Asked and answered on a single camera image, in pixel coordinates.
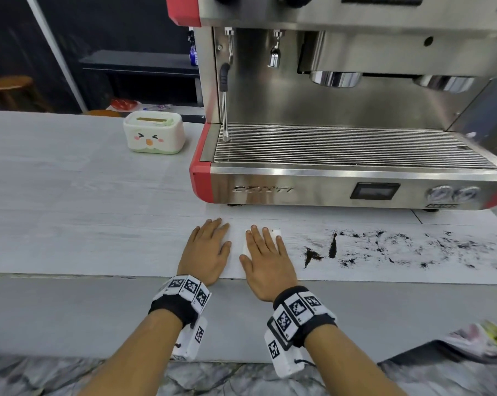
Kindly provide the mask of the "steel steam wand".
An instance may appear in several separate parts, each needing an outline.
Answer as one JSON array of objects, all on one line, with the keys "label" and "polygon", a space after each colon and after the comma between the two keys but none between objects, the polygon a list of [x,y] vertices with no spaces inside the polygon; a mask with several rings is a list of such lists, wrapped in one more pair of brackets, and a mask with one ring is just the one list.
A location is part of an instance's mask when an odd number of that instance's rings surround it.
[{"label": "steel steam wand", "polygon": [[230,142],[230,134],[228,131],[227,120],[227,92],[228,92],[228,74],[233,62],[234,54],[234,29],[232,27],[225,27],[225,34],[228,40],[228,61],[223,63],[219,70],[219,92],[220,92],[220,118],[223,124],[223,142]]}]

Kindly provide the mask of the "person's left hand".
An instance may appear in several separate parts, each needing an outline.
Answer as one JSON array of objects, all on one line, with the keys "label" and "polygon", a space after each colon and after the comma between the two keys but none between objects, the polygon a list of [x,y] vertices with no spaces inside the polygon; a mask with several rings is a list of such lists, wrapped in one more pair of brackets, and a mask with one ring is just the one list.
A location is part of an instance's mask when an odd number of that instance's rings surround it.
[{"label": "person's left hand", "polygon": [[222,222],[220,229],[223,239],[221,244],[216,244],[210,240],[211,221],[213,219],[207,219],[200,226],[202,229],[198,248],[189,250],[187,241],[177,268],[177,275],[194,276],[206,286],[213,285],[219,279],[228,261],[219,259],[219,253],[223,243],[226,242],[224,238],[230,225]]}]

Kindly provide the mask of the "round wooden stool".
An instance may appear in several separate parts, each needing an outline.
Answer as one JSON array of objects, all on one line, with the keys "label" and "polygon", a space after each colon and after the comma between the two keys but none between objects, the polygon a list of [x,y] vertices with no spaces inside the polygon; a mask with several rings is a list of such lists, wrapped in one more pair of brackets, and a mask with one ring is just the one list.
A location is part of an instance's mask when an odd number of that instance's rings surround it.
[{"label": "round wooden stool", "polygon": [[43,98],[34,79],[27,75],[0,77],[0,110],[54,113],[54,108]]}]

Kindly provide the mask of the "steel hot water spout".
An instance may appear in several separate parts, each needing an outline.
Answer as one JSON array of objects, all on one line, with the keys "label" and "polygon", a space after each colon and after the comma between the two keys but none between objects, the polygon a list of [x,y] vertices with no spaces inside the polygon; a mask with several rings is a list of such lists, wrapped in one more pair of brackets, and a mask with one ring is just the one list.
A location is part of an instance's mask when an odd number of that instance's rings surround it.
[{"label": "steel hot water spout", "polygon": [[269,68],[278,68],[280,65],[281,51],[280,51],[280,41],[284,36],[285,31],[281,29],[273,30],[273,41],[274,44],[271,47],[269,60],[267,66]]}]

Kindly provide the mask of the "white duck face tissue box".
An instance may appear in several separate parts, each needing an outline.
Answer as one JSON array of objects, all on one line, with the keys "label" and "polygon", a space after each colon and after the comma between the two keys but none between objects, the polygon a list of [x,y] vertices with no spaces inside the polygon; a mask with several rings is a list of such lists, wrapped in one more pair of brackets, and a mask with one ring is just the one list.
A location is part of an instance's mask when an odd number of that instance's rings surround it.
[{"label": "white duck face tissue box", "polygon": [[181,115],[165,111],[135,111],[123,120],[128,148],[133,152],[176,154],[186,143]]}]

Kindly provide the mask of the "white metal pole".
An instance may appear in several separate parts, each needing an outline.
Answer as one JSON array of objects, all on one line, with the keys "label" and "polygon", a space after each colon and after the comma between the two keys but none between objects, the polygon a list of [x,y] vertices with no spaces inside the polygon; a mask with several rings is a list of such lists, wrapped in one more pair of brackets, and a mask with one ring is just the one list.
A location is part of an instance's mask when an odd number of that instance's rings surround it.
[{"label": "white metal pole", "polygon": [[67,85],[69,86],[69,89],[71,90],[74,99],[76,100],[81,112],[87,113],[88,112],[88,107],[85,103],[85,100],[83,96],[81,95],[80,89],[74,79],[74,76],[72,75],[70,68],[66,62],[66,59],[64,55],[62,54],[60,50],[60,46],[54,36],[54,33],[52,32],[51,27],[49,26],[47,19],[41,9],[40,4],[38,3],[37,0],[26,0],[46,42],[47,45],[49,46],[60,70],[61,73],[63,74]]}]

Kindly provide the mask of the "person's right hand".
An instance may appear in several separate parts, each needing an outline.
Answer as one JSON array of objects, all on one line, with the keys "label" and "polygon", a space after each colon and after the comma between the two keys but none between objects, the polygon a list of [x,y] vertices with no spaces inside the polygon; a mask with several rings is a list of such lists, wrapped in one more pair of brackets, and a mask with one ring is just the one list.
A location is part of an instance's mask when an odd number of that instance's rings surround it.
[{"label": "person's right hand", "polygon": [[278,294],[287,288],[298,286],[299,281],[291,259],[280,259],[274,254],[275,245],[268,228],[267,231],[265,238],[269,252],[251,250],[251,229],[245,233],[253,257],[253,274],[245,276],[249,287],[259,300],[273,303]]}]

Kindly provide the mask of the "red packet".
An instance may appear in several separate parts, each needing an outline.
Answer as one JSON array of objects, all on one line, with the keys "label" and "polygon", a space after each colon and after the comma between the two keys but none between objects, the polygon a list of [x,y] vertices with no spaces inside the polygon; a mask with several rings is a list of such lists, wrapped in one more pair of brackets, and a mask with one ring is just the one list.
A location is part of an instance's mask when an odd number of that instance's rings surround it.
[{"label": "red packet", "polygon": [[113,98],[110,107],[117,112],[131,112],[140,109],[142,103],[136,100]]}]

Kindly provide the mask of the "red steel espresso machine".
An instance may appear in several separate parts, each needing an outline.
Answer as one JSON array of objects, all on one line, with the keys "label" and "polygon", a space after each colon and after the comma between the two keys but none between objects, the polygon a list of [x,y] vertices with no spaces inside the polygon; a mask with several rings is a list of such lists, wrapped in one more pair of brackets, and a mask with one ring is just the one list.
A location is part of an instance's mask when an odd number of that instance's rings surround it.
[{"label": "red steel espresso machine", "polygon": [[[497,170],[215,163],[223,124],[219,70],[228,61],[231,125],[425,129],[462,133],[464,116],[497,79],[497,0],[166,0],[172,21],[194,28],[206,123],[192,162],[196,196],[216,204],[306,205],[416,210],[497,206]],[[269,68],[273,30],[285,31]],[[311,82],[312,71],[360,72],[352,88]],[[468,91],[420,87],[419,75],[469,76]],[[358,182],[400,183],[392,200],[350,199]],[[429,204],[429,188],[478,186],[474,200]]]}]

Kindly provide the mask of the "patterned garment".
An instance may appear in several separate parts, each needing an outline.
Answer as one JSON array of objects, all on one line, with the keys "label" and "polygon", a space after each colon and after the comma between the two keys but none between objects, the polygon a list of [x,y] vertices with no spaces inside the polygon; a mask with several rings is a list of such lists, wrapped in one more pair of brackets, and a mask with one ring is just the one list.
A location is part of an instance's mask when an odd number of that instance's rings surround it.
[{"label": "patterned garment", "polygon": [[437,347],[456,359],[497,365],[497,324],[489,320],[471,324],[438,339]]}]

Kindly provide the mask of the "person's right forearm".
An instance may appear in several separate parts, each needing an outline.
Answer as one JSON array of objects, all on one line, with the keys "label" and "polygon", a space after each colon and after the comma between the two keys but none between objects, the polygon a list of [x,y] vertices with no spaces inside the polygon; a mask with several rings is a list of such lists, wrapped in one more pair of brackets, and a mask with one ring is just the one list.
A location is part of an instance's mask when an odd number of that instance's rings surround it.
[{"label": "person's right forearm", "polygon": [[335,325],[315,328],[305,348],[331,396],[407,396]]}]

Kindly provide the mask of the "round pressure gauge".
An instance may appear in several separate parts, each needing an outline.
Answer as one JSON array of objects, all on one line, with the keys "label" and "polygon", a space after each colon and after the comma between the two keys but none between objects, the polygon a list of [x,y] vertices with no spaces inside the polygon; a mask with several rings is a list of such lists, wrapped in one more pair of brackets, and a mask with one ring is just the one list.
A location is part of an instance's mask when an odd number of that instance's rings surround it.
[{"label": "round pressure gauge", "polygon": [[477,198],[480,187],[478,186],[466,186],[459,189],[456,189],[452,195],[452,201],[456,204],[463,204],[470,202]]},{"label": "round pressure gauge", "polygon": [[448,185],[439,185],[429,188],[426,193],[426,200],[429,204],[450,203],[454,194],[454,188]]}]

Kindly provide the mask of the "black machine display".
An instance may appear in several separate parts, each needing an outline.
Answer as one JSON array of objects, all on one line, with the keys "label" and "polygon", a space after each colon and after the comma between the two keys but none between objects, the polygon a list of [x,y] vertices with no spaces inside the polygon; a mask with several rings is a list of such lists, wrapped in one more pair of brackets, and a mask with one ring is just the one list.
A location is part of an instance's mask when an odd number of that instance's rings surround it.
[{"label": "black machine display", "polygon": [[400,183],[358,182],[350,199],[392,200],[400,186]]}]

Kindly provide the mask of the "white cloth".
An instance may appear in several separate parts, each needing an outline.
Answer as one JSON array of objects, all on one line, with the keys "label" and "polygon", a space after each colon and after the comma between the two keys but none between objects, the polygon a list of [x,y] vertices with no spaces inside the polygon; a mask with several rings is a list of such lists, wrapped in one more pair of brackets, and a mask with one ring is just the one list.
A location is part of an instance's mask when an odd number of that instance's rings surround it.
[{"label": "white cloth", "polygon": [[[273,244],[278,249],[276,238],[281,236],[281,230],[278,230],[278,229],[269,229],[269,233],[270,233],[270,236],[271,236]],[[245,240],[245,243],[243,245],[243,253],[242,254],[244,254],[245,256],[247,256],[249,259],[252,260],[253,259],[252,253],[249,250],[248,244],[246,242],[246,238],[244,238],[244,240]]]}]

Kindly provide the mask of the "spilled coffee grounds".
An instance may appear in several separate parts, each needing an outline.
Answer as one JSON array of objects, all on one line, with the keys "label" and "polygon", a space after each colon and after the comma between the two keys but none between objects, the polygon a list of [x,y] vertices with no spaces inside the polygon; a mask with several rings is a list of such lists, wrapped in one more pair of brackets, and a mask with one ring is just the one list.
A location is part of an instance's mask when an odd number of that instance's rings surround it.
[{"label": "spilled coffee grounds", "polygon": [[460,266],[497,271],[497,234],[493,233],[479,238],[446,230],[333,230],[320,239],[308,238],[302,252],[304,269],[327,263],[349,270]]}]

